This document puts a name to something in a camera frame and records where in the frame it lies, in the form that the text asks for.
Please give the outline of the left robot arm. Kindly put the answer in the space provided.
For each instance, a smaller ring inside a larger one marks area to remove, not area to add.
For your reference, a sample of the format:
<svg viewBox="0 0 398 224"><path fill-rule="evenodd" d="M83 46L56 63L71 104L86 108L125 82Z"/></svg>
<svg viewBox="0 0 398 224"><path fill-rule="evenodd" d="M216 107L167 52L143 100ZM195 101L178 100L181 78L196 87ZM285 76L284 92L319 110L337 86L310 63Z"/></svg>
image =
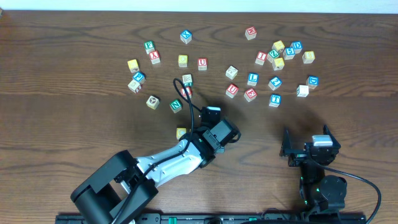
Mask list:
<svg viewBox="0 0 398 224"><path fill-rule="evenodd" d="M116 153L80 184L71 201L88 223L131 223L158 194L162 184L204 168L239 140L240 130L221 118L218 107L204 107L201 123L183 134L178 143L158 154L133 157Z"/></svg>

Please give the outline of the yellow C block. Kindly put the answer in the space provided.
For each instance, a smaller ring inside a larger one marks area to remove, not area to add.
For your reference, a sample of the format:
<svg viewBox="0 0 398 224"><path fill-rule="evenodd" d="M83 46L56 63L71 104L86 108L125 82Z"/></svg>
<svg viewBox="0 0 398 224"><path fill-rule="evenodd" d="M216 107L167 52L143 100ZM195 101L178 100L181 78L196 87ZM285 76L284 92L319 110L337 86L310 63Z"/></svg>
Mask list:
<svg viewBox="0 0 398 224"><path fill-rule="evenodd" d="M177 140L179 140L186 133L187 133L187 129L186 128L177 128L176 129L176 138L177 138Z"/></svg>

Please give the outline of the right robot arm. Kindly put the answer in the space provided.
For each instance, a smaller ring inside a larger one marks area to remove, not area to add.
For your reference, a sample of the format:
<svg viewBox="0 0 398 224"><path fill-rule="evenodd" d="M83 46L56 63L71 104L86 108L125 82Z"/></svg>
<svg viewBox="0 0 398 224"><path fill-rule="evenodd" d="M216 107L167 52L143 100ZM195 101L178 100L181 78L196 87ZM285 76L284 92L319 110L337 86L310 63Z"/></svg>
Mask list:
<svg viewBox="0 0 398 224"><path fill-rule="evenodd" d="M335 214L345 208L346 180L335 175L326 175L327 166L339 153L341 145L326 125L322 135L312 136L303 149L294 149L288 129L284 129L279 156L288 158L288 166L299 167L300 195L306 209L300 214L303 220L311 216Z"/></svg>

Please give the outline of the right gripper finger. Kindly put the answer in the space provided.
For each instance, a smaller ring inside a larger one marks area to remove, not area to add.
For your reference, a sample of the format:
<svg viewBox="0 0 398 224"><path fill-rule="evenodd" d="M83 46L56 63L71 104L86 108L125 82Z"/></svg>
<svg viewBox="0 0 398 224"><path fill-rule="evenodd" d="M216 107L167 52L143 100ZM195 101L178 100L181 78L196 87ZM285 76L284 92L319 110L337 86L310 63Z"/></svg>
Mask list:
<svg viewBox="0 0 398 224"><path fill-rule="evenodd" d="M331 131L329 130L326 124L323 125L323 134L328 135L333 143L336 142L335 137L332 135Z"/></svg>
<svg viewBox="0 0 398 224"><path fill-rule="evenodd" d="M289 130L284 128L284 135L282 138L282 145L280 148L279 156L280 157L287 157L293 154L293 149L290 141Z"/></svg>

